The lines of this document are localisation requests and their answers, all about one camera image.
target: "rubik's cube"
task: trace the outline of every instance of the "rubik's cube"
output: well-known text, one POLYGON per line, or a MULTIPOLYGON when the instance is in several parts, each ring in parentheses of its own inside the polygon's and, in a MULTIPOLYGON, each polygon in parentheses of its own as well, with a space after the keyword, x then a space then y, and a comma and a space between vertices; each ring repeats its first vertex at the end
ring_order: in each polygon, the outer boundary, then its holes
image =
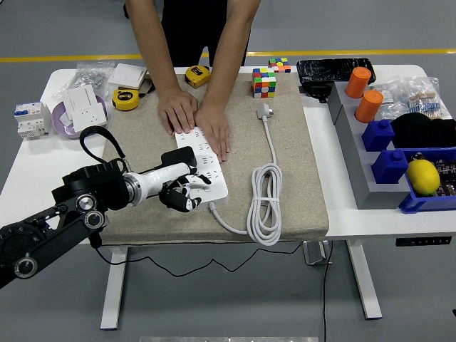
POLYGON ((257 68, 252 73, 254 98, 273 98, 276 93, 276 75, 271 68, 257 68))
POLYGON ((287 58, 271 58, 269 59, 269 67, 275 73, 290 73, 291 66, 287 58))

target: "robotic arm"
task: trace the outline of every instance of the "robotic arm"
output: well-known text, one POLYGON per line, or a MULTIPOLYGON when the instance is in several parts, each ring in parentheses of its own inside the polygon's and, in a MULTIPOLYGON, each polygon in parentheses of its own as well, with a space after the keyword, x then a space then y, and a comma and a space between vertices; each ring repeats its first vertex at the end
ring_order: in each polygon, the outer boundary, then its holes
POLYGON ((190 147, 165 153, 160 166, 140 174, 128 172, 125 160, 117 159, 66 175, 64 185, 52 191, 54 206, 0 229, 0 289, 15 278, 31 278, 85 238, 93 248, 101 247, 109 209, 136 206, 156 195, 180 212, 194 209, 201 198, 190 198, 188 177, 210 184, 198 174, 190 147), (47 221, 57 216, 52 229, 47 221))

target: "yellow lemon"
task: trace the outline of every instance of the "yellow lemon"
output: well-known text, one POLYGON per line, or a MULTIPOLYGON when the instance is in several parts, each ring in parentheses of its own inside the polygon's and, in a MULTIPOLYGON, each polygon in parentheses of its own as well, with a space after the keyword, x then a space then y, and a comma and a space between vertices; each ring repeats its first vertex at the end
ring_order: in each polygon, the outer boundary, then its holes
POLYGON ((407 176, 417 194, 430 196, 440 186, 439 172, 428 160, 413 160, 408 164, 407 176))

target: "person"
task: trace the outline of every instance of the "person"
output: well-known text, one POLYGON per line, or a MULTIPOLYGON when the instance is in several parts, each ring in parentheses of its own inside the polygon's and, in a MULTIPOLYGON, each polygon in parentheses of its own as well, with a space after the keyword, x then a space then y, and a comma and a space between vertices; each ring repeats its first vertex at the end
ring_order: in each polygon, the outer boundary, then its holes
POLYGON ((159 95, 158 115, 168 134, 197 125, 220 162, 231 149, 225 108, 261 0, 165 0, 162 21, 153 0, 127 0, 142 59, 159 95), (183 91, 173 67, 199 64, 207 46, 211 79, 202 105, 183 91))

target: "yellow tape measure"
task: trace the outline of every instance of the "yellow tape measure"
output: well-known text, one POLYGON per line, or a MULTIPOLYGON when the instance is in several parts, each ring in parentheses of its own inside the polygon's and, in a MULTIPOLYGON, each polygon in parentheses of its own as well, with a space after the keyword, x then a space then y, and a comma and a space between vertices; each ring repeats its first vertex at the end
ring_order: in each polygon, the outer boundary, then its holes
POLYGON ((132 110, 140 104, 140 92, 135 89, 115 90, 113 105, 118 110, 132 110))
POLYGON ((185 71, 185 82, 193 88, 198 88, 211 78, 211 72, 206 66, 191 66, 185 71))

